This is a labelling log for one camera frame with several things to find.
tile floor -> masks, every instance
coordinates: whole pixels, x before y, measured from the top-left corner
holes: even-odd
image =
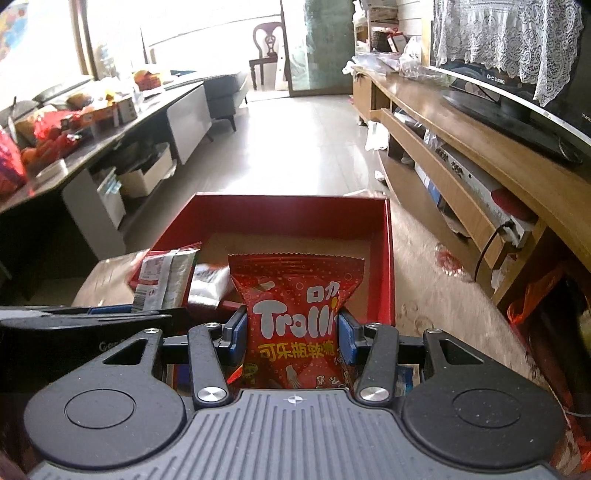
[[[187,163],[150,198],[125,241],[149,248],[195,192],[343,195],[378,189],[377,152],[365,150],[348,96],[282,98],[243,104],[238,131],[214,121]]]

television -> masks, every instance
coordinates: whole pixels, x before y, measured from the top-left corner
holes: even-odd
[[[442,0],[439,1],[440,6],[446,4]],[[556,1],[558,0],[540,0],[540,5]],[[562,45],[563,51],[570,49],[571,59],[574,56],[570,68],[570,81],[566,82],[559,93],[549,101],[547,96],[540,102],[534,99],[537,87],[535,82],[527,83],[523,81],[522,77],[524,75],[522,75],[521,70],[518,75],[511,76],[506,71],[494,67],[487,68],[482,63],[465,61],[465,58],[450,58],[443,63],[441,62],[441,51],[439,51],[440,60],[438,61],[435,50],[438,46],[437,40],[439,37],[440,46],[443,38],[441,37],[441,31],[448,28],[449,19],[444,18],[442,24],[436,24],[437,21],[441,22],[441,12],[437,15],[438,0],[435,0],[435,2],[436,13],[434,20],[431,22],[429,68],[455,77],[450,86],[451,88],[443,93],[444,98],[472,118],[528,145],[533,150],[548,156],[552,160],[564,164],[580,164],[584,162],[589,152],[591,152],[591,25],[589,25],[591,15],[584,9],[579,10],[580,20],[582,21],[582,25],[579,25],[581,30],[579,32],[579,28],[575,28],[571,32],[570,44]],[[519,5],[519,2],[520,0],[514,0],[515,5]],[[474,5],[477,2],[474,0],[456,0],[453,4],[456,13],[458,13],[457,9],[462,8],[462,5]],[[492,12],[493,9],[492,4],[482,8],[481,11],[485,14],[485,21],[488,20],[488,15],[491,17],[495,15]],[[511,37],[512,32],[510,32],[510,29],[515,28],[515,21],[513,24],[510,21],[506,22],[504,28],[506,30],[502,35]],[[490,33],[490,30],[492,29],[489,28],[485,33]],[[541,41],[540,32],[536,31],[535,33],[534,40]],[[455,41],[455,45],[457,45],[457,42],[461,41],[460,38],[466,37],[465,35],[457,35],[455,38],[451,40],[445,39],[445,41]],[[489,48],[499,48],[498,39],[492,39],[488,43],[484,42],[478,45],[479,54],[485,57],[487,53],[485,52],[482,55],[483,45]],[[516,54],[527,56],[531,53],[527,51],[525,45],[520,47],[513,43],[512,47],[509,48],[512,48],[509,53],[513,56]],[[544,62],[544,49],[540,48],[537,51],[541,52],[541,61]],[[528,63],[522,61],[520,65],[527,67]]]

white lace cloth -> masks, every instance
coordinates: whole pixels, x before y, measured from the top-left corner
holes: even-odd
[[[436,0],[436,65],[481,63],[535,85],[544,106],[570,81],[583,20],[575,0]]]

red cardboard box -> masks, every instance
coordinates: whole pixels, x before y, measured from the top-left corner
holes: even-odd
[[[308,253],[365,259],[362,284],[346,307],[360,323],[395,323],[392,224],[387,199],[197,194],[153,249],[202,242],[198,262],[229,254]],[[240,302],[237,293],[230,298]]]

chair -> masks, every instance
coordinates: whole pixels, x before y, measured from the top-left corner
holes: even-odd
[[[255,66],[260,66],[261,72],[261,85],[265,84],[265,74],[263,71],[263,66],[265,63],[277,63],[277,52],[275,51],[275,43],[277,42],[277,37],[273,35],[273,32],[277,27],[281,27],[283,29],[283,23],[281,22],[268,22],[262,23],[257,25],[252,32],[252,39],[255,42],[256,47],[259,51],[259,57],[254,60],[250,60],[248,63],[251,67],[251,76],[252,76],[252,86],[256,90],[256,73],[255,73]],[[263,30],[266,33],[265,36],[265,45],[267,47],[267,53],[263,56],[262,48],[256,41],[256,34],[259,30]]]

